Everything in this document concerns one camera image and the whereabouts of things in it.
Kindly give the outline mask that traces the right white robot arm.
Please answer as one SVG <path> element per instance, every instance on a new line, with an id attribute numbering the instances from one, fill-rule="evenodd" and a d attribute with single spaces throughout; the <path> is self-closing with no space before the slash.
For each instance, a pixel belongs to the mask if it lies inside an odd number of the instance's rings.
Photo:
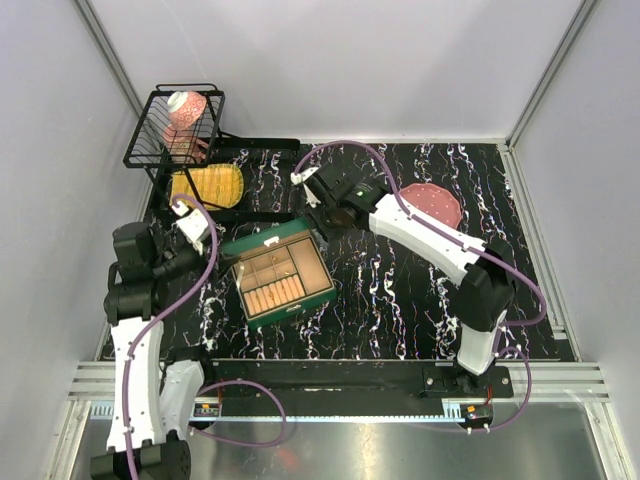
<path id="1" fill-rule="evenodd" d="M 512 273 L 500 266 L 506 245 L 487 243 L 457 229 L 451 201 L 427 184 L 412 184 L 393 192 L 388 182 L 349 177 L 325 164 L 295 172 L 306 205 L 304 218 L 325 241 L 350 229 L 392 240 L 428 261 L 456 289 L 451 313 L 462 332 L 454 384 L 466 396 L 476 396 L 490 383 L 500 323 L 515 296 Z"/>

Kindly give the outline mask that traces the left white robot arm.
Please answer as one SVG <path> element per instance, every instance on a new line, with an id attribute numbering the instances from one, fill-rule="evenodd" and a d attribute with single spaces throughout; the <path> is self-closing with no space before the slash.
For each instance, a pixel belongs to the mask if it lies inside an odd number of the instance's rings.
<path id="1" fill-rule="evenodd" d="M 186 440 L 193 400 L 215 386 L 216 372 L 197 352 L 160 364 L 164 324 L 158 315 L 171 280 L 202 273 L 200 248 L 186 239 L 177 249 L 154 240 L 145 222 L 113 233 L 115 262 L 109 268 L 103 306 L 115 350 L 114 406 L 104 454 L 90 461 L 93 479 L 188 479 Z"/>

